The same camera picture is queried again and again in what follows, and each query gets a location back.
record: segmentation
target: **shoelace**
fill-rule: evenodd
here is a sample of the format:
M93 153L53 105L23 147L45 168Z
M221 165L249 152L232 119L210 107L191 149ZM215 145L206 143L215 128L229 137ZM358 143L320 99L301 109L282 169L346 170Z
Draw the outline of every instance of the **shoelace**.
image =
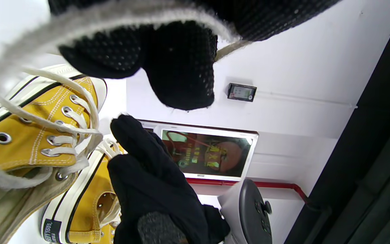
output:
M99 144L99 146L96 147L96 150L104 153L108 157L108 159L111 159L119 154L123 154L117 142L114 139L110 139L110 138L104 138L103 141ZM108 213L108 215L104 217L103 221L100 223L101 228L107 224L112 224L114 222L119 223L120 204L118 203L118 198L115 198L114 201L116 202L114 202L113 208Z
M20 70L23 63L31 61L37 54L54 50L56 46L66 45L82 36L120 26L139 26L141 24L155 24L159 26L173 21L190 20L202 23L207 28L210 28L213 33L230 43L240 41L241 39L229 25L223 23L217 17L181 1L107 1L88 9L73 9L59 17L51 18L47 24L33 31L25 32L17 41L7 45L5 51L0 55L0 89L3 81L9 79L16 71ZM221 56L223 57L234 50L235 48L232 48ZM65 81L64 84L70 85L70 82L65 77L57 79ZM34 118L34 116L4 100L0 98L0 101L4 103L3 106L10 108L11 112L16 112L17 115L34 122L40 121L40 125L57 128L65 132L91 134L92 138L86 151L92 151L94 149L93 145L97 145L102 140L102 138L93 136L98 134L95 129L69 129L50 121L41 120L41 118ZM93 110L91 110L91 117L94 121L93 128L97 128L95 123L99 120L96 120L97 118ZM66 172L64 173L67 174L73 171L74 168L82 169L81 165L85 165L85 161L84 158L81 158L80 164L74 165L70 170L65 170ZM31 187L43 182L50 176L50 173L50 169L42 168L36 177L26 180L9 176L0 170L0 187L8 189Z
M58 74L53 74L49 71L37 70L32 68L24 68L24 72L34 76L42 76L48 79L55 80L82 94L82 96L86 98L86 101L79 97L75 97L74 101L77 102L82 107L84 107L87 110L87 112L90 114L91 129L88 129L84 116L79 115L74 111L65 111L65 113L67 114L67 116L74 119L79 124L80 128L76 128L72 125L67 125L67 124L60 125L51 122L47 119L43 119L41 117L35 116L23 110L22 108L18 107L14 102L5 99L2 96L0 96L0 104L3 107L5 107L10 113L17 115L21 118L36 122L37 124L42 125L43 127L54 128L59 131L63 131L71 134L71 136L55 136L52 138L54 144L71 144L71 148L57 147L53 149L48 149L46 152L51 156L57 156L60 154L73 154L76 156L76 163L74 165L60 169L59 171L60 178L64 178L71 173L77 172L87 167L88 166L87 155L94 150L94 148L99 144L99 142L103 138L103 135L99 132L99 130L97 130L97 128L99 128L99 112L94 103L91 93L89 93L85 88L83 88L78 83L72 81L71 79ZM87 134L91 136L91 139L88 142L87 147L84 150L82 150L79 154L77 154L75 147L86 138ZM5 173L3 170L0 170L0 188L19 189L19 188L34 187L44 182L46 179L48 179L51 174L52 174L52 167L41 167L39 173L31 179L11 176Z
M119 155L123 154L123 152L120 150L117 142L110 138L105 138L103 141L97 146L96 150L101 151L102 153L106 154L109 159Z

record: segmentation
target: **red pipe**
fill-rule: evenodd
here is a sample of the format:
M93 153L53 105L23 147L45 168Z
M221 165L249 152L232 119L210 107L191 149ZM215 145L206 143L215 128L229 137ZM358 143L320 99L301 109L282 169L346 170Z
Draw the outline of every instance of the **red pipe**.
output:
M210 184L210 185L234 185L237 182L232 181L222 181L222 180L210 180L210 179L186 179L189 184ZM254 182L257 187L266 187L266 188L283 188L283 189L293 189L300 198L307 204L309 202L308 197L305 195L303 190L297 184L291 183L277 183L277 182Z

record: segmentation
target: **white rubber sole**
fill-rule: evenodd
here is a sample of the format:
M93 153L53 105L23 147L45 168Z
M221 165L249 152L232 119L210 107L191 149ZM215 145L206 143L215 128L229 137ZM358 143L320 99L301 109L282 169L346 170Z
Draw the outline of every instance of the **white rubber sole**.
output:
M43 70L65 76L67 78L72 78L82 75L79 71L68 64L58 64L43 68ZM106 82L99 78L90 77L93 82L94 89L97 94L97 109L100 111L106 99L107 87ZM34 97L38 92L46 89L47 87L55 84L56 81L40 77L40 76L28 76L17 85L12 88L6 95L6 99L11 100L16 105L21 105L23 102ZM0 117L8 113L3 107L0 107Z
M88 159L90 165L81 171L72 187L49 203L42 217L40 229L40 234L46 241L58 244L71 243L68 239L71 219L103 157L103 153L93 151Z

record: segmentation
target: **digital thermostat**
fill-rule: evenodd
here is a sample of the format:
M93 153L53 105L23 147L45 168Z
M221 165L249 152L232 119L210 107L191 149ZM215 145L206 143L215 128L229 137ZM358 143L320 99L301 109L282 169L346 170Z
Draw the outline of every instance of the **digital thermostat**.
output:
M250 85L230 83L228 87L228 99L253 102L257 88Z

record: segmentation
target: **canvas sneaker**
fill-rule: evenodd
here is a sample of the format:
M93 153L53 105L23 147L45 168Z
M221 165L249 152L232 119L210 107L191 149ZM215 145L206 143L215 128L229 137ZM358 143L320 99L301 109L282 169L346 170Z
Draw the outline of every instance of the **canvas sneaker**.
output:
M0 97L0 244L31 213L66 191L102 140L102 79L69 65L43 70Z
M120 204L112 188L108 161L124 152L112 135L89 156L89 165L64 194L53 199L42 218L42 236L48 242L94 243L104 233L101 228L114 222Z

